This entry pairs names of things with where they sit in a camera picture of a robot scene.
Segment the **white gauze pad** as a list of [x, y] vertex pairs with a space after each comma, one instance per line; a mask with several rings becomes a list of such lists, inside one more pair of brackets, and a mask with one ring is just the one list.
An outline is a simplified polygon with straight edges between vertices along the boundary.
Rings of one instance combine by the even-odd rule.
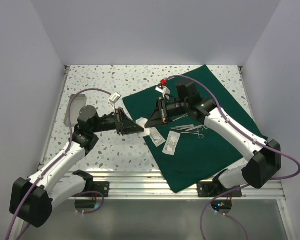
[[138, 124], [139, 126], [144, 128], [146, 123], [148, 122], [148, 119], [141, 117], [141, 118], [137, 119], [135, 122], [136, 122], [136, 124]]
[[151, 135], [151, 129], [150, 128], [145, 128], [143, 132], [140, 132], [138, 134], [139, 137], [144, 138], [144, 137], [148, 137]]

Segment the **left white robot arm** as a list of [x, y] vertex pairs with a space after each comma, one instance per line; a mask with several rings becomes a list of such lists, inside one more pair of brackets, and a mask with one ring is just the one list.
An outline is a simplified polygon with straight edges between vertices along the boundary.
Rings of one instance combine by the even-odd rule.
[[9, 211], [30, 225], [39, 228], [51, 216], [53, 209], [77, 194], [89, 196], [94, 184], [90, 174], [77, 170], [70, 180], [61, 178], [97, 144], [99, 132], [116, 131], [119, 136], [139, 134], [144, 128], [130, 119], [119, 107], [110, 114], [99, 116], [95, 107], [81, 108], [69, 142], [45, 167], [28, 179], [18, 178], [13, 186]]

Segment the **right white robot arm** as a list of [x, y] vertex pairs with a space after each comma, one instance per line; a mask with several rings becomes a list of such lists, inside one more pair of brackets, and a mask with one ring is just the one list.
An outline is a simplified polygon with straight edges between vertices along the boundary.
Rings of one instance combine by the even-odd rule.
[[212, 180], [212, 189], [217, 196], [225, 196], [232, 188], [241, 185], [260, 189], [281, 169], [278, 153], [281, 146], [277, 141], [268, 142], [244, 128], [223, 109], [218, 109], [214, 100], [202, 98], [194, 82], [182, 80], [175, 86], [178, 97], [173, 101], [164, 96], [158, 98], [145, 128], [164, 126], [171, 123], [173, 117], [187, 114], [227, 140], [247, 164], [225, 169]]

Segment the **silver surgical scissors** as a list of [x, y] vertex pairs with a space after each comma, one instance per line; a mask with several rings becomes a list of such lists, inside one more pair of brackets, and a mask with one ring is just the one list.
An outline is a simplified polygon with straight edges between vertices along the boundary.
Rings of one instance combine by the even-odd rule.
[[198, 125], [198, 126], [194, 126], [194, 127], [191, 127], [189, 129], [187, 129], [185, 132], [192, 132], [192, 131], [203, 131], [203, 130], [207, 130], [208, 127], [206, 127], [205, 125]]

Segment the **green surgical drape cloth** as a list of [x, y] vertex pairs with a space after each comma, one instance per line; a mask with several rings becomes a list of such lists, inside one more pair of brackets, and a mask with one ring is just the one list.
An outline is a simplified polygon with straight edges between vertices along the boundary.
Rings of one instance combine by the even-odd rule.
[[[261, 134], [250, 115], [206, 65], [184, 73], [184, 76], [193, 78], [205, 85], [216, 96], [220, 105], [225, 108], [224, 112], [229, 113], [231, 117], [253, 134], [267, 139]], [[150, 87], [124, 97], [123, 103], [133, 120], [149, 119], [155, 110], [159, 96], [160, 94], [155, 90], [155, 87]], [[200, 125], [197, 121], [185, 117], [175, 123], [159, 126], [156, 129], [163, 137], [168, 137], [170, 128], [188, 124]], [[228, 141], [215, 131], [203, 130], [203, 135], [204, 138], [200, 139], [195, 134], [181, 134], [174, 155], [163, 153], [164, 144], [156, 147], [150, 137], [144, 138], [149, 151], [173, 192], [178, 193], [201, 180], [207, 179], [243, 158]]]

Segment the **suture packet green thread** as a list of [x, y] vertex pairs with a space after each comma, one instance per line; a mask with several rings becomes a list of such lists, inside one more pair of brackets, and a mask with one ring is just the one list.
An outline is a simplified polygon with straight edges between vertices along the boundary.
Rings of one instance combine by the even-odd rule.
[[159, 147], [166, 142], [165, 138], [155, 127], [150, 129], [150, 138], [156, 147]]

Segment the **silver tweezers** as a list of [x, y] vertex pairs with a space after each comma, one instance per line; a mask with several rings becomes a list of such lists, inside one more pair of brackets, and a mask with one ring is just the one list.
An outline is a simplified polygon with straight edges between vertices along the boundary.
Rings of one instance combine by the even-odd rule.
[[179, 125], [179, 126], [171, 127], [170, 130], [175, 130], [175, 131], [185, 131], [185, 130], [191, 129], [191, 128], [193, 128], [193, 127], [194, 127], [193, 124], [189, 124], [189, 125]]

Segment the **white suture packet printed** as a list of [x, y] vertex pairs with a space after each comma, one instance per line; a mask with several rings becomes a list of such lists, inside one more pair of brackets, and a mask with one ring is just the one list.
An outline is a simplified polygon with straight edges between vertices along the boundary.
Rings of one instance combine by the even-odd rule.
[[174, 156], [181, 134], [175, 131], [170, 131], [163, 147], [162, 153], [165, 155]]

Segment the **silver forceps lower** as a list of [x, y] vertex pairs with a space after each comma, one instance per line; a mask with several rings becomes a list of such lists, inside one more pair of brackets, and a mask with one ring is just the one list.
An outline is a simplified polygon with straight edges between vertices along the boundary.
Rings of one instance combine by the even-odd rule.
[[181, 134], [195, 135], [199, 139], [203, 139], [205, 136], [202, 134], [203, 128], [196, 128], [190, 131], [182, 131]]

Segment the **metal instrument tray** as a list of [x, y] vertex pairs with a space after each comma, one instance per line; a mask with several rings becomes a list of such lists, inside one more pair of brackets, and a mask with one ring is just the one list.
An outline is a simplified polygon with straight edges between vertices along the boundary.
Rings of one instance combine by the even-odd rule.
[[80, 94], [77, 97], [75, 97], [74, 94], [70, 96], [70, 101], [73, 100], [71, 107], [70, 107], [70, 121], [71, 126], [74, 127], [78, 123], [78, 117], [80, 115], [80, 110], [86, 106], [87, 103], [87, 97], [85, 94]]

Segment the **aluminium rail frame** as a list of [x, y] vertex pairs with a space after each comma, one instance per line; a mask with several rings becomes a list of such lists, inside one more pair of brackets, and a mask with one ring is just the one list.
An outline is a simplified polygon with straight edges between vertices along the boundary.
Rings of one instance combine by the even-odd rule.
[[[69, 137], [65, 124], [66, 110], [72, 94], [81, 92], [80, 102], [108, 110], [103, 91], [119, 92], [123, 97], [151, 87], [156, 80], [172, 74], [197, 70], [196, 65], [69, 65], [66, 68], [63, 93], [43, 159], [43, 168], [62, 150]], [[92, 153], [78, 162], [75, 170], [84, 170], [97, 182], [109, 182], [109, 196], [101, 215], [106, 216], [106, 233], [127, 237], [136, 235], [133, 225], [141, 213], [148, 214], [145, 232], [148, 239], [199, 240], [199, 218], [206, 198], [198, 196], [196, 185], [173, 193], [162, 176], [150, 145], [136, 135], [117, 137], [104, 133]], [[262, 190], [248, 187], [242, 197], [234, 199], [234, 211], [218, 216], [208, 209], [204, 215], [206, 237], [212, 239], [211, 224], [222, 223], [220, 234], [229, 239], [286, 240], [285, 196], [280, 181], [271, 181]]]

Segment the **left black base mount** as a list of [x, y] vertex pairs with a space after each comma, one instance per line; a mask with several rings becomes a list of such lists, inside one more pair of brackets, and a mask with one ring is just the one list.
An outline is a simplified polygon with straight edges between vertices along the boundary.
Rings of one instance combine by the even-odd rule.
[[87, 190], [74, 197], [74, 207], [77, 211], [94, 211], [103, 203], [103, 198], [109, 196], [110, 183], [108, 181], [94, 181]]

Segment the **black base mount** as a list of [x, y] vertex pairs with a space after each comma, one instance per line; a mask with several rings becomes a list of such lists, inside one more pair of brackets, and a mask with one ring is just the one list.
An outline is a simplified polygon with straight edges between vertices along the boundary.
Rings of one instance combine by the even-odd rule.
[[[218, 195], [228, 191], [223, 187], [217, 186], [214, 182], [198, 182], [197, 186], [197, 193], [199, 198], [215, 198]], [[240, 198], [242, 197], [242, 191], [237, 190], [228, 195], [222, 197], [222, 199], [216, 199], [209, 204], [210, 208], [214, 211], [217, 211], [222, 214], [228, 214], [233, 206], [233, 198]]]
[[110, 183], [108, 181], [94, 181], [87, 190], [74, 197], [74, 207], [77, 211], [94, 211], [103, 203], [103, 198], [109, 196]]

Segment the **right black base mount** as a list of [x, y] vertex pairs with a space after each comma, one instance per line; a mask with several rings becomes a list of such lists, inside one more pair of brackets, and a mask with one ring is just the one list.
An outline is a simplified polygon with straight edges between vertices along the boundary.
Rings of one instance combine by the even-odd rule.
[[[214, 182], [198, 182], [197, 186], [197, 193], [199, 198], [215, 198], [218, 195], [228, 191], [223, 187], [217, 186]], [[210, 208], [214, 211], [217, 211], [222, 214], [228, 214], [233, 206], [233, 198], [240, 198], [242, 197], [242, 191], [237, 190], [228, 195], [222, 197], [222, 199], [216, 199], [209, 204]]]

